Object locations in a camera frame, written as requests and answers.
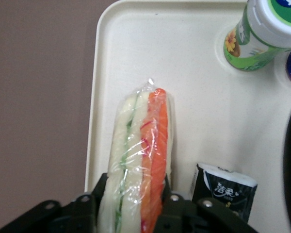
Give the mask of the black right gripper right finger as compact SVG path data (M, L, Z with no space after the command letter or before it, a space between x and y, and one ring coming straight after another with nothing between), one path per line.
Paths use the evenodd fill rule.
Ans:
M165 177L163 207L155 224L156 233L255 233L256 230L213 198L185 200L171 191Z

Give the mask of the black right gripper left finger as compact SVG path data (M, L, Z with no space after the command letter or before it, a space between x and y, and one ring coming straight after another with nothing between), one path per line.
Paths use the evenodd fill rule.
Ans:
M0 228L0 233L96 233L106 181L103 173L92 192L65 206L56 200L43 201Z

